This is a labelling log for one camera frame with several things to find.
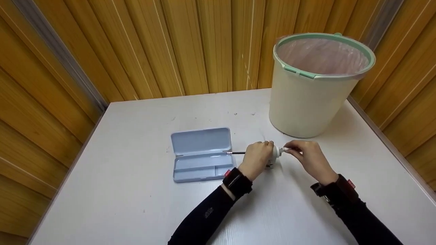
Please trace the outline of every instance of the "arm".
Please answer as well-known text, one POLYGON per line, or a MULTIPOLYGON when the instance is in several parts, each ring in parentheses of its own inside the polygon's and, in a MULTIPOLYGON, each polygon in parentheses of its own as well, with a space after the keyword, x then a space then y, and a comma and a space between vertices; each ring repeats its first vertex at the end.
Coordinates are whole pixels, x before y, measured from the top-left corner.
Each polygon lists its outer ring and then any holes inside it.
POLYGON ((168 245, 205 244, 234 203, 233 194, 225 186, 219 186, 186 216, 168 245))
POLYGON ((285 152, 296 157, 308 174, 319 183, 311 186, 326 196, 336 215, 344 222, 359 244, 401 244, 398 238, 366 207, 350 184, 328 163, 314 141, 293 140, 285 152))
MULTIPOLYGON (((253 182, 265 169, 273 147, 273 141, 249 145, 239 171, 253 182)), ((168 245, 206 244, 238 198, 224 184, 219 186, 180 223, 168 245)))
POLYGON ((402 244, 360 199, 336 214, 359 244, 402 244))

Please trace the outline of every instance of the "trash can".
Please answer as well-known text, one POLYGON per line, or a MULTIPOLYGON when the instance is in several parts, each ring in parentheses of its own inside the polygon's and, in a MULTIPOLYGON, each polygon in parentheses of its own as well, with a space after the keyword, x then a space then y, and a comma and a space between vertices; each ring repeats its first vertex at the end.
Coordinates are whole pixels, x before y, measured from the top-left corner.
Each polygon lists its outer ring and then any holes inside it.
POLYGON ((371 49, 341 34, 283 37, 273 56, 269 120, 298 138, 321 134, 375 63, 371 49))

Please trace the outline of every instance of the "black wristband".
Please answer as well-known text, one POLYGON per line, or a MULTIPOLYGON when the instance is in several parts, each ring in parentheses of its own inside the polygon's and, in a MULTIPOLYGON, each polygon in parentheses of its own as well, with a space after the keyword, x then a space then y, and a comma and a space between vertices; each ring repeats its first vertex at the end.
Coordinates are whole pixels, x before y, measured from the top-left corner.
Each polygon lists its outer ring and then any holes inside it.
POLYGON ((336 211, 359 201, 359 195, 341 174, 339 174, 336 182, 326 186, 316 183, 310 188, 317 196, 325 197, 330 206, 336 211))
POLYGON ((228 175, 223 179, 223 184, 232 192, 236 200, 240 199, 246 193, 252 190, 251 182, 238 168, 233 168, 228 175))

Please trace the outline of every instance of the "white table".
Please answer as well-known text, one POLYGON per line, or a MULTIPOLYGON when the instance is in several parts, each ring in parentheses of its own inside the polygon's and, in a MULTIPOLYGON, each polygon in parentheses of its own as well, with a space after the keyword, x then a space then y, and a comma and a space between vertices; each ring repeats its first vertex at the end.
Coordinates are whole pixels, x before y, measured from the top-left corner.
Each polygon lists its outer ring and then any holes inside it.
MULTIPOLYGON (((170 134, 229 127, 233 150, 292 137, 268 119, 269 89, 110 104, 32 245, 166 244, 220 180, 176 184, 170 134)), ((314 138, 333 169, 404 244, 435 244, 436 206, 349 102, 314 138)), ((290 155, 254 182, 212 244, 347 244, 350 232, 290 155)))

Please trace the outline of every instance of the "black sleeve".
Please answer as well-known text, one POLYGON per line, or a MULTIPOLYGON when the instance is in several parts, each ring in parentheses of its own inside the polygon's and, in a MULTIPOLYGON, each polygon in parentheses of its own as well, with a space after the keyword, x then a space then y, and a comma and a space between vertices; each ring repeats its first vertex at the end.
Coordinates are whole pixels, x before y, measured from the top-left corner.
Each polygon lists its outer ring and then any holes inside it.
POLYGON ((180 223, 168 245, 206 244, 234 203, 219 186, 180 223))
POLYGON ((336 214, 359 244, 402 244, 360 199, 336 214))

